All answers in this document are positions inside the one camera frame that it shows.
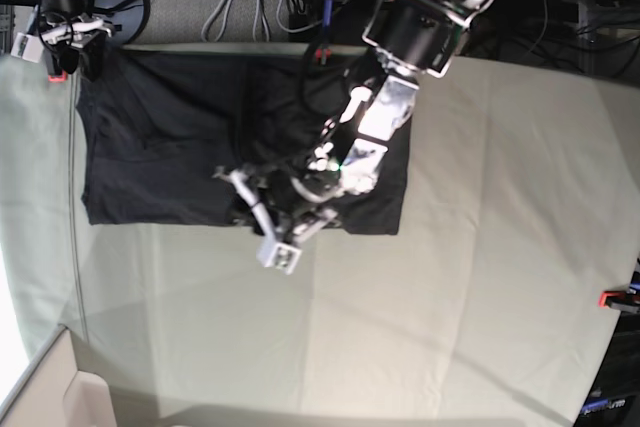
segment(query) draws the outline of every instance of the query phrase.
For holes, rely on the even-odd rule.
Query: black cloth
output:
[[[299,68],[291,58],[110,52],[100,79],[82,82],[77,105],[91,224],[230,225],[235,191],[213,178],[216,167],[277,161],[318,141],[326,116],[296,101]],[[305,83],[314,111],[344,108],[337,78]],[[346,231],[398,232],[409,132],[392,139],[371,194],[338,202]]]

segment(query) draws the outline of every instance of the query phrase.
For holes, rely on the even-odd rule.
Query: blue object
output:
[[[322,13],[322,27],[326,30],[331,25],[331,14],[333,14],[333,0],[324,0],[324,11]]]
[[[580,413],[582,415],[587,415],[591,412],[597,411],[597,410],[602,410],[606,407],[609,406],[609,399],[604,399],[604,400],[597,400],[595,402],[591,402],[588,404],[584,404],[584,406],[582,407],[582,409],[580,409]]]

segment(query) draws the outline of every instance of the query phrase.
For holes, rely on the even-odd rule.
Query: round black base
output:
[[[118,29],[107,39],[113,46],[133,42],[147,26],[151,12],[149,0],[96,0],[95,7],[100,12],[95,15],[109,20]]]

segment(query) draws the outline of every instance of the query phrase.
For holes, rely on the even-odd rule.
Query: red clip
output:
[[[324,56],[325,59],[328,59],[329,56],[331,55],[331,50],[329,49],[318,49],[316,50],[316,60],[319,62],[320,60],[322,60],[322,53],[324,51]]]
[[[49,82],[54,82],[54,83],[60,83],[60,82],[66,82],[67,81],[67,73],[66,72],[62,72],[62,75],[50,75],[49,76]]]
[[[617,290],[617,291],[606,291],[605,290],[602,293],[602,295],[600,295],[600,302],[598,302],[598,305],[600,305],[600,307],[607,308],[607,307],[609,307],[607,305],[607,299],[610,299],[610,298],[624,299],[626,297],[626,295],[627,295],[626,292],[620,291],[620,290]]]

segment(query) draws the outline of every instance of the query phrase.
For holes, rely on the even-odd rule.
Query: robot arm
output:
[[[228,176],[265,236],[258,252],[264,267],[291,274],[302,243],[336,219],[332,201],[375,189],[388,141],[413,112],[418,77],[444,76],[462,35],[493,2],[394,0],[382,20],[384,1],[362,36],[369,50],[349,73],[350,101],[339,118],[327,120],[302,165],[266,176],[247,166]]]
[[[30,62],[44,56],[49,78],[64,79],[80,65],[85,77],[99,73],[101,53],[116,26],[95,16],[94,0],[35,0],[26,32],[19,33],[11,54]]]

